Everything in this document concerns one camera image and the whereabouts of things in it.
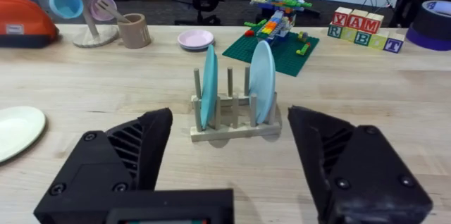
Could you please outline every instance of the lego baseplate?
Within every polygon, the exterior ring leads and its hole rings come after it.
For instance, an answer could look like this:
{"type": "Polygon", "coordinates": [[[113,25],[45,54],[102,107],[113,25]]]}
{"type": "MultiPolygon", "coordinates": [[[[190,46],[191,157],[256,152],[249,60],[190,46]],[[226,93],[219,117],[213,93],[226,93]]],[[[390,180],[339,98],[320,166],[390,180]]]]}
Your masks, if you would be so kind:
{"type": "MultiPolygon", "coordinates": [[[[251,30],[257,32],[260,27],[261,26],[251,27],[251,30]]],[[[228,47],[223,55],[251,63],[252,54],[254,53],[257,42],[256,37],[246,37],[243,35],[228,47]]],[[[305,43],[297,40],[297,34],[292,32],[288,33],[288,38],[285,41],[277,39],[271,45],[274,62],[276,64],[276,71],[296,77],[307,59],[309,59],[312,51],[315,50],[319,39],[309,37],[307,42],[309,42],[311,46],[305,55],[300,56],[296,54],[296,50],[302,49],[305,43]]]]}

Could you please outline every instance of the cup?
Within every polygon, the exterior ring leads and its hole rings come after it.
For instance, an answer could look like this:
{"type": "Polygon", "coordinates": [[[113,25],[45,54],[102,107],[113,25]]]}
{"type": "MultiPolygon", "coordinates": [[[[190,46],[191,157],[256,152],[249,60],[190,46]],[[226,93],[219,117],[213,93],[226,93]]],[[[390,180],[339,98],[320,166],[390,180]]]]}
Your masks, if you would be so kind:
{"type": "Polygon", "coordinates": [[[50,9],[59,17],[72,19],[83,12],[82,0],[49,0],[50,9]]]}
{"type": "MultiPolygon", "coordinates": [[[[114,6],[114,9],[118,9],[116,2],[114,2],[114,0],[106,0],[110,5],[114,6]]],[[[96,20],[100,20],[100,21],[107,21],[107,20],[112,20],[114,17],[109,14],[106,13],[102,10],[99,10],[96,7],[96,2],[98,2],[98,0],[91,0],[91,2],[89,3],[89,10],[91,11],[91,15],[94,19],[96,20]]]]}
{"type": "Polygon", "coordinates": [[[149,31],[146,18],[140,13],[129,13],[124,15],[130,23],[118,21],[119,33],[124,41],[125,47],[138,49],[150,44],[149,31]]]}

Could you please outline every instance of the small pink dish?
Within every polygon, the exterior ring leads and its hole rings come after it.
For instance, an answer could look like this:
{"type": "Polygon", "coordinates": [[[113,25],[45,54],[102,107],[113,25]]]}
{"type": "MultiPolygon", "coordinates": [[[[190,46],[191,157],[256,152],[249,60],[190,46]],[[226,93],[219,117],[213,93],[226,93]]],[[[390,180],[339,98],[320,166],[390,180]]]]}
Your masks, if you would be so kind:
{"type": "Polygon", "coordinates": [[[213,34],[206,30],[188,30],[178,35],[178,43],[185,48],[197,48],[213,42],[213,34]]]}

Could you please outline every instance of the plate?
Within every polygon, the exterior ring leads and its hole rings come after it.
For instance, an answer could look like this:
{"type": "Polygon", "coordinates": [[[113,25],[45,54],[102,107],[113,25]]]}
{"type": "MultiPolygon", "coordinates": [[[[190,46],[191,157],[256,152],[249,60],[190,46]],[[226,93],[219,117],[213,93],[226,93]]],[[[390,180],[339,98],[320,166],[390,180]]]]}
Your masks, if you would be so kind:
{"type": "Polygon", "coordinates": [[[18,106],[0,110],[0,162],[31,145],[45,126],[45,115],[37,108],[18,106]]]}
{"type": "Polygon", "coordinates": [[[202,99],[200,106],[200,120],[202,128],[208,125],[214,113],[216,97],[218,96],[218,58],[214,53],[213,45],[206,51],[204,79],[202,85],[202,99]]]}
{"type": "Polygon", "coordinates": [[[183,46],[182,44],[181,44],[180,46],[181,46],[182,48],[186,49],[186,50],[189,50],[189,51],[199,51],[199,50],[203,50],[203,49],[208,48],[210,44],[207,44],[206,46],[197,47],[197,48],[186,47],[186,46],[183,46]]]}
{"type": "Polygon", "coordinates": [[[211,44],[213,34],[206,30],[188,30],[178,35],[178,43],[186,49],[199,48],[211,44]]]}
{"type": "Polygon", "coordinates": [[[271,48],[266,41],[260,41],[252,55],[249,95],[257,94],[257,123],[265,121],[273,104],[276,88],[276,66],[271,48]]]}

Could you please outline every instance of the alphabet block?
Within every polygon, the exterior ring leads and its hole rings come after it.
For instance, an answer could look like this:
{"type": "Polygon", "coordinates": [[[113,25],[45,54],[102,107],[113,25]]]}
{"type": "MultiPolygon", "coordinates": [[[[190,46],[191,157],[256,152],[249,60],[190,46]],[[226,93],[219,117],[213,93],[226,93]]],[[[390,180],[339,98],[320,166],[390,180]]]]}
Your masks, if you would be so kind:
{"type": "Polygon", "coordinates": [[[354,42],[357,30],[351,27],[344,27],[341,33],[341,39],[354,42]]]}
{"type": "Polygon", "coordinates": [[[383,15],[369,13],[365,18],[362,30],[365,32],[369,32],[371,34],[376,34],[379,31],[379,28],[381,27],[383,17],[384,17],[383,15]]]}
{"type": "Polygon", "coordinates": [[[371,39],[370,33],[363,32],[363,31],[357,31],[357,35],[355,36],[354,43],[368,46],[370,39],[371,39]]]}
{"type": "Polygon", "coordinates": [[[354,29],[363,30],[364,22],[366,20],[366,16],[368,12],[354,9],[353,12],[349,16],[349,20],[347,21],[347,27],[352,27],[354,29]]]}
{"type": "Polygon", "coordinates": [[[377,34],[373,34],[369,40],[368,46],[375,49],[383,50],[390,33],[386,30],[379,30],[377,34]]]}
{"type": "Polygon", "coordinates": [[[404,44],[405,36],[397,33],[390,33],[385,43],[384,50],[398,54],[404,44]]]}
{"type": "Polygon", "coordinates": [[[352,9],[339,7],[333,14],[332,24],[346,27],[347,20],[352,13],[352,9]]]}
{"type": "Polygon", "coordinates": [[[340,38],[342,30],[343,30],[343,27],[340,27],[340,26],[330,23],[327,35],[329,37],[340,38]]]}

